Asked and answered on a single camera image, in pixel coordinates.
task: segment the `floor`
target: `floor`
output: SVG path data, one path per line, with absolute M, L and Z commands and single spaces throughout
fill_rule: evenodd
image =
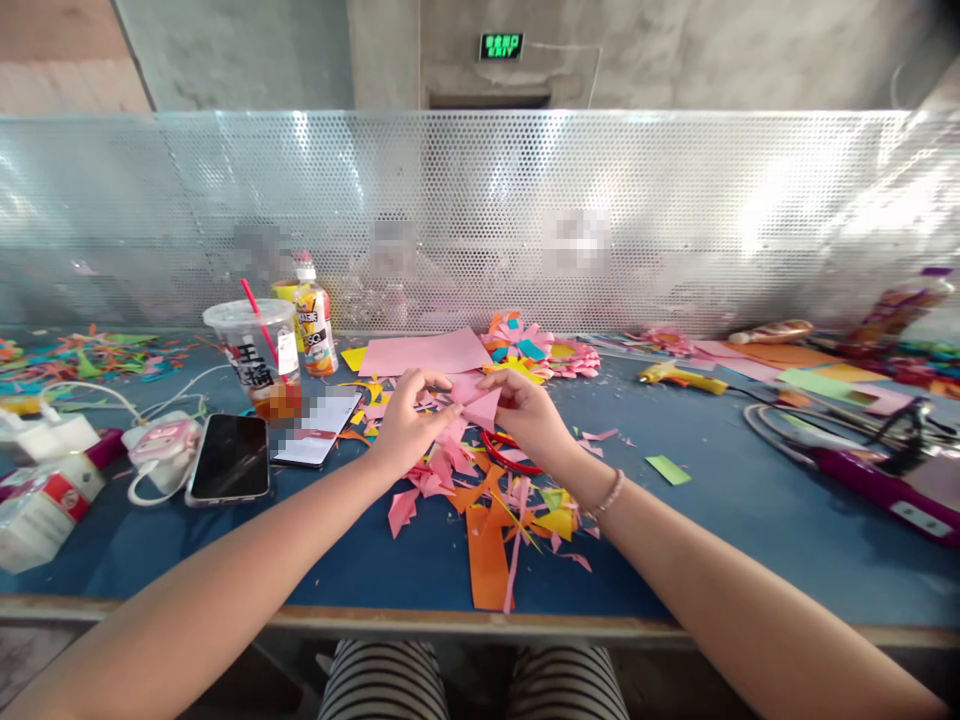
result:
M 73 638 L 72 632 L 62 629 L 0 628 L 0 709 Z M 514 649 L 455 641 L 434 646 L 451 716 L 458 720 L 502 717 Z M 315 718 L 334 647 L 333 641 L 265 632 L 181 718 Z M 611 654 L 632 718 L 756 717 L 695 650 L 614 648 Z M 888 654 L 952 707 L 960 707 L 960 685 L 955 682 L 960 677 L 960 651 L 890 650 Z

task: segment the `table edge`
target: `table edge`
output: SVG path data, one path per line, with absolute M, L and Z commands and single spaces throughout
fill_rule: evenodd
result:
M 0 594 L 0 623 L 79 623 L 92 625 L 122 604 L 121 600 L 56 595 Z M 854 625 L 879 647 L 960 648 L 960 628 Z M 503 615 L 485 612 L 437 612 L 379 608 L 284 605 L 270 619 L 268 630 L 324 632 L 339 636 L 404 634 L 480 636 L 484 639 L 589 638 L 613 643 L 691 644 L 690 636 L 672 621 L 638 617 L 579 615 Z

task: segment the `black smartphone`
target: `black smartphone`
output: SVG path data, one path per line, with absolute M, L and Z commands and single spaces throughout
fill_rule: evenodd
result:
M 249 502 L 270 491 L 267 423 L 258 417 L 207 418 L 186 503 L 208 507 Z

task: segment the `bracelet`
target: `bracelet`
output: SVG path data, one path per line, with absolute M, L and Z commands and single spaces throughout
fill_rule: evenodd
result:
M 600 505 L 597 506 L 595 510 L 589 510 L 587 512 L 584 512 L 584 515 L 586 515 L 588 518 L 596 522 L 597 516 L 602 515 L 607 510 L 609 510 L 610 506 L 613 505 L 613 503 L 616 501 L 617 495 L 620 494 L 620 488 L 623 487 L 623 481 L 626 479 L 627 478 L 623 474 L 623 470 L 621 470 L 620 468 L 617 468 L 617 480 L 616 482 L 613 483 L 613 489 L 610 490 L 610 494 L 607 495 L 604 501 L 600 503 Z

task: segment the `forearm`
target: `forearm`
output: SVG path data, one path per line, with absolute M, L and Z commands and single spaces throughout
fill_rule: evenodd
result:
M 583 507 L 614 471 L 586 453 L 554 479 Z M 601 529 L 764 717 L 940 718 L 942 703 L 795 587 L 629 480 Z
M 9 717 L 177 716 L 383 494 L 389 475 L 361 458 L 193 555 L 71 646 Z

